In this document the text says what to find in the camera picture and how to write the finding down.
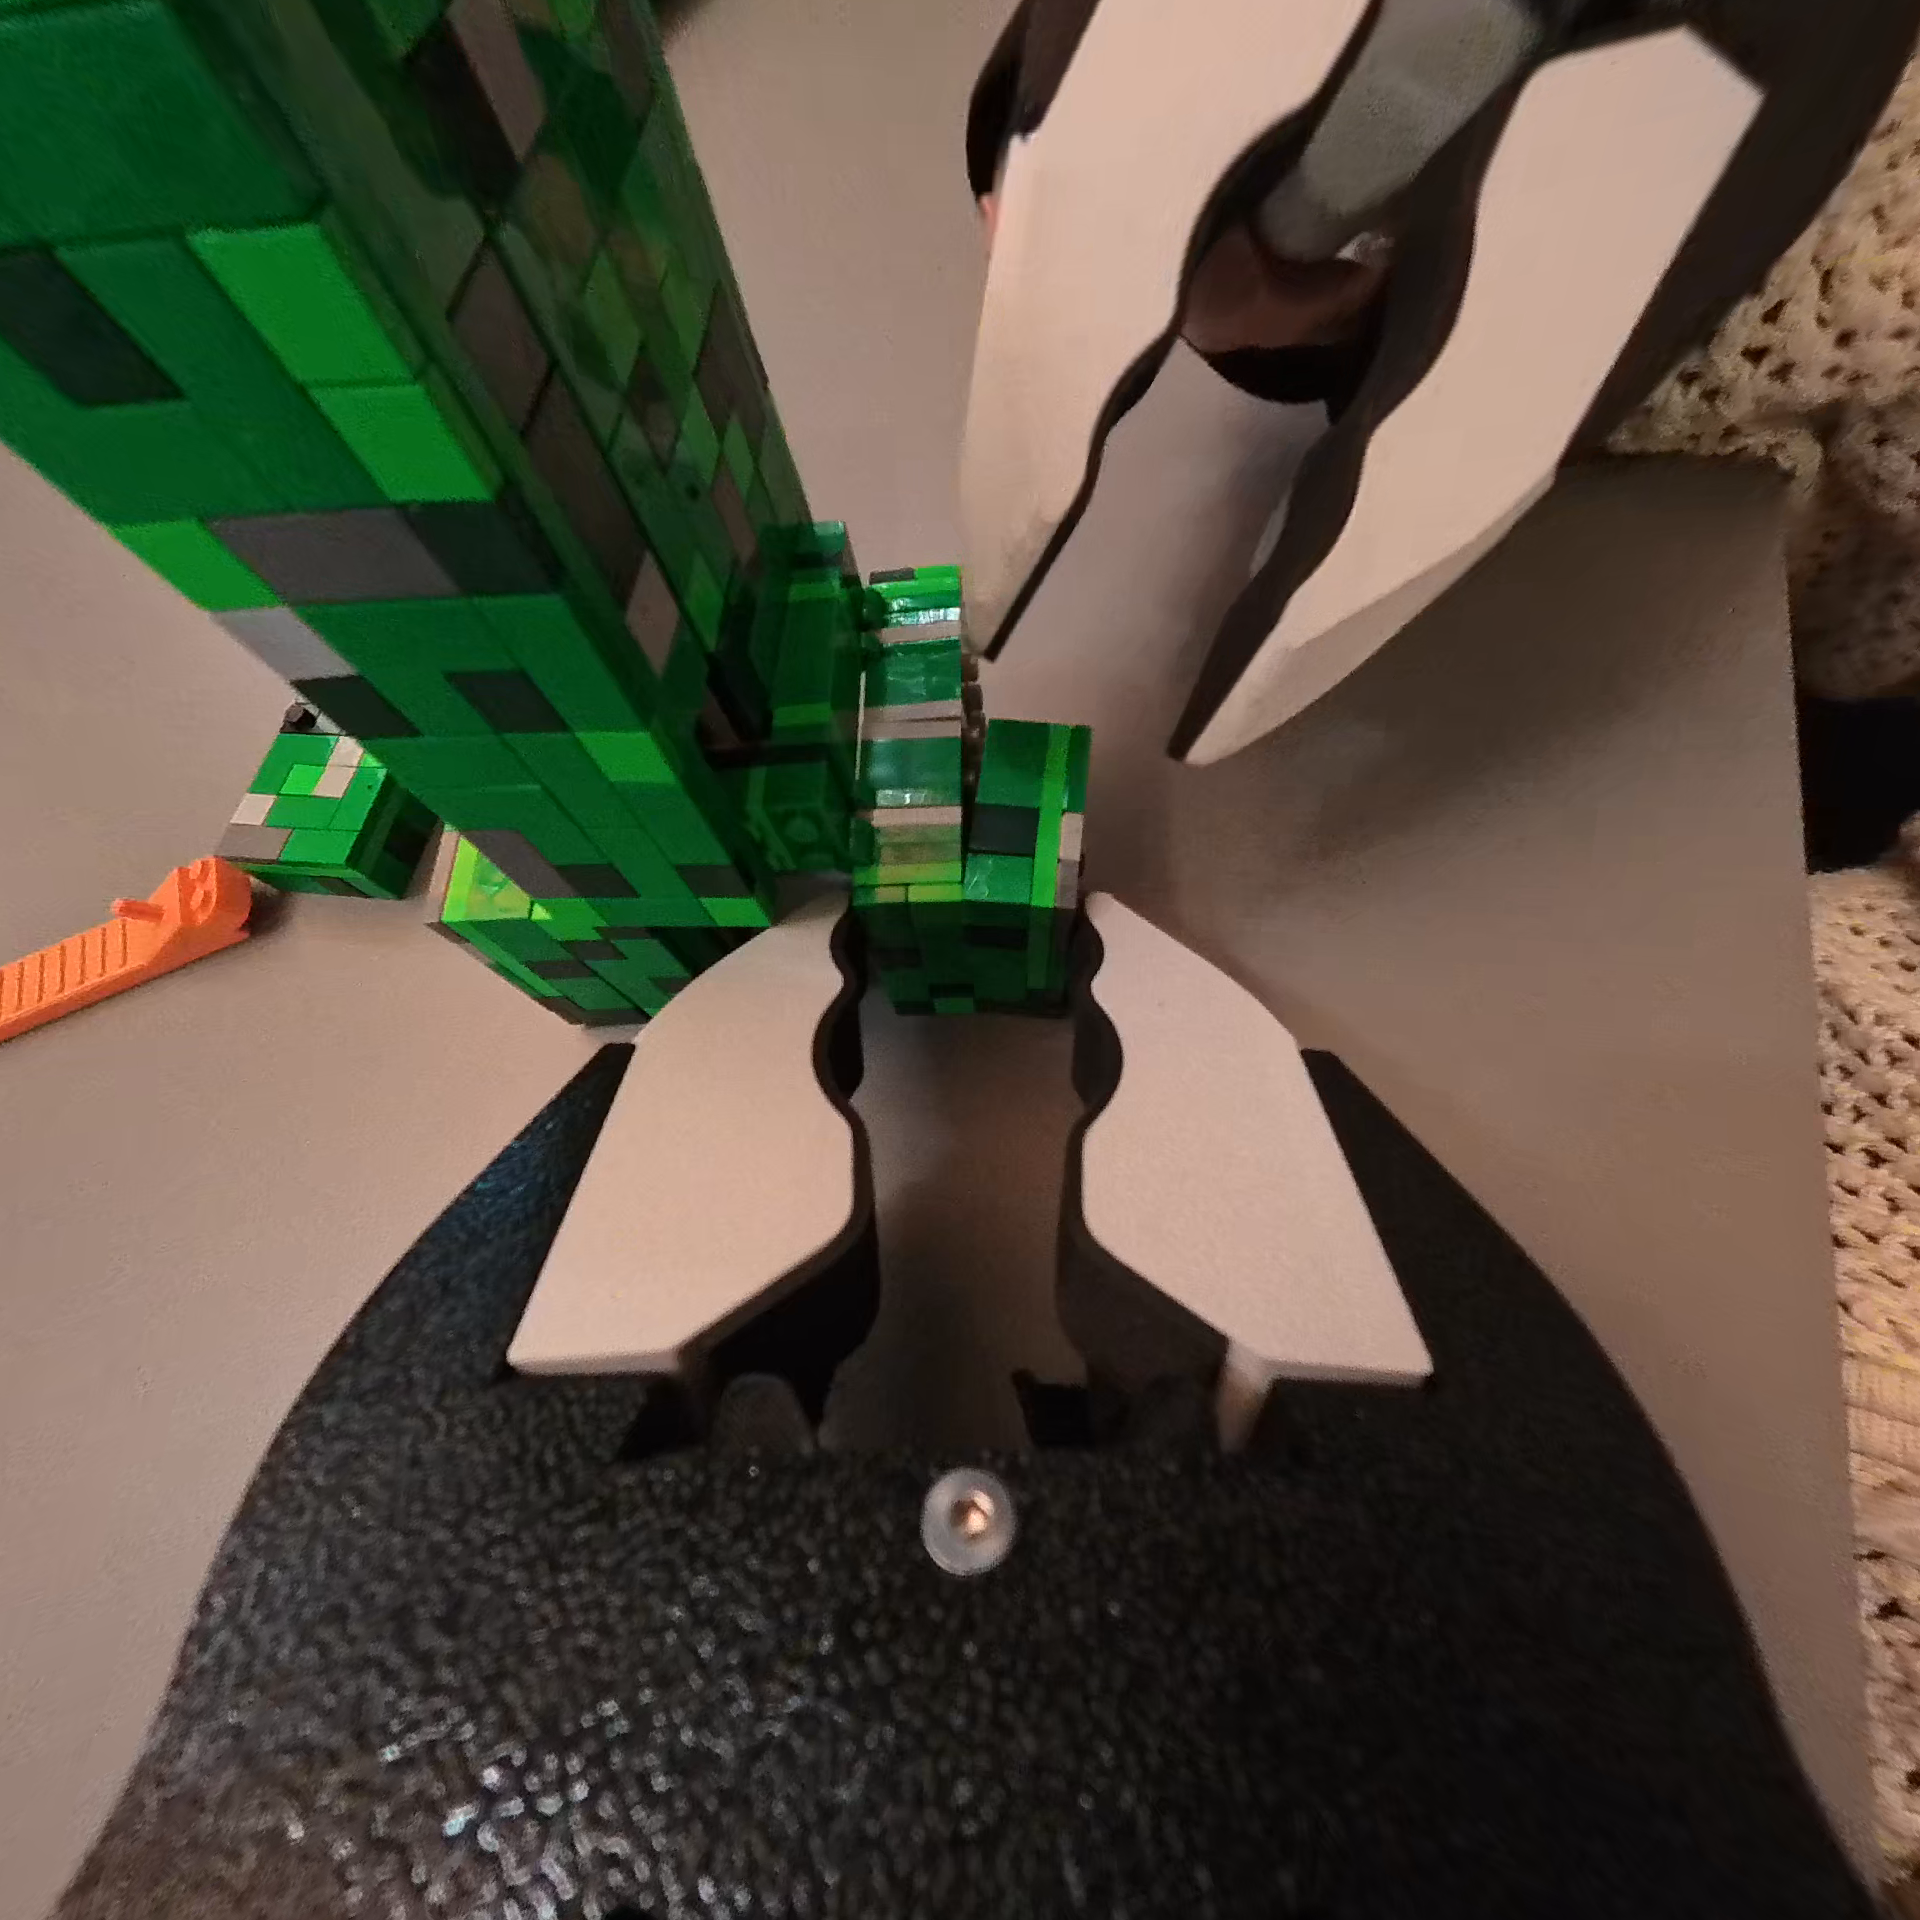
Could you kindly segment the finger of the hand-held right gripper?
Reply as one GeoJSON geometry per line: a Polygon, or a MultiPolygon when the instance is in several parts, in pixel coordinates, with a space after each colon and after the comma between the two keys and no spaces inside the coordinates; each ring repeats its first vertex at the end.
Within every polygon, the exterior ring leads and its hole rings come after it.
{"type": "Polygon", "coordinates": [[[1003,654],[1164,365],[1240,176],[1297,149],[1378,4],[1038,4],[958,458],[966,638],[1003,654]]]}
{"type": "Polygon", "coordinates": [[[1757,104],[1695,29],[1604,33],[1444,155],[1378,348],[1214,631],[1175,758],[1309,709],[1551,492],[1757,104]]]}

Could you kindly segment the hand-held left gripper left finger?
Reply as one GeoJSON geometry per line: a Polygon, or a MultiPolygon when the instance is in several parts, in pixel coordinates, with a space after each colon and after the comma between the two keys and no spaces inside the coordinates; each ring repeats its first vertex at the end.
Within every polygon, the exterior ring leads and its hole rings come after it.
{"type": "Polygon", "coordinates": [[[808,896],[635,1033],[512,1370],[650,1378],[703,1416],[735,1380],[780,1380],[825,1423],[879,1318],[860,995],[855,911],[808,896]]]}

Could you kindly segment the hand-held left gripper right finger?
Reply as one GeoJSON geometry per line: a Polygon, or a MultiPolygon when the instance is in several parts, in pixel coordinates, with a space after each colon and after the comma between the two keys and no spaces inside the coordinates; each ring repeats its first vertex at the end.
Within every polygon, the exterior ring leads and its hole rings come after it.
{"type": "Polygon", "coordinates": [[[1074,928],[1055,1312],[1093,1392],[1181,1386],[1247,1444],[1278,1380],[1424,1386],[1428,1338],[1294,1033],[1093,895],[1074,928]]]}

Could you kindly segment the green lego foot block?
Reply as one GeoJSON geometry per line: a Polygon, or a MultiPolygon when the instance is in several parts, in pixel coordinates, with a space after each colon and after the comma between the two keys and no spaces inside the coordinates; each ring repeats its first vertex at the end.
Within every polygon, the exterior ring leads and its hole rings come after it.
{"type": "Polygon", "coordinates": [[[284,724],[217,857],[312,896],[406,896],[444,826],[360,740],[284,724]]]}
{"type": "Polygon", "coordinates": [[[978,1010],[1069,1009],[1086,796],[1093,724],[987,722],[964,846],[964,957],[978,1010]]]}

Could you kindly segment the green lego creeper figure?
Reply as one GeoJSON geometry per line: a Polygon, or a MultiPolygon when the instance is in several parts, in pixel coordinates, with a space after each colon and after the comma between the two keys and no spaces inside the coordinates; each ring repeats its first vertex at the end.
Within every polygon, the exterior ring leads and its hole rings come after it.
{"type": "Polygon", "coordinates": [[[650,1023],[855,882],[901,1009],[964,888],[879,888],[879,598],[818,522],[656,4],[6,4],[6,445],[457,838],[439,931],[650,1023]]]}

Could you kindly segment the orange lego brick separator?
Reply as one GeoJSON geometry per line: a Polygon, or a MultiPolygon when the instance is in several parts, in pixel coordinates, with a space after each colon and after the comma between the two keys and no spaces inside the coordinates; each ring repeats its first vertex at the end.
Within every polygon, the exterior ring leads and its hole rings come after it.
{"type": "Polygon", "coordinates": [[[115,896],[56,948],[0,969],[0,1041],[147,985],[252,940],[252,873],[209,852],[173,868],[147,896],[115,896]]]}

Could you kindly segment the person's right hand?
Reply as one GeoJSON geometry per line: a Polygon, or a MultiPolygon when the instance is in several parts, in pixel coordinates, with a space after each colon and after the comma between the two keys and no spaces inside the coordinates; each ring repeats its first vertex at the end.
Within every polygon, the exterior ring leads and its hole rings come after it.
{"type": "Polygon", "coordinates": [[[1181,341],[1252,398],[1339,416],[1372,360],[1386,265],[1386,245],[1294,262],[1235,224],[1191,272],[1181,341]]]}

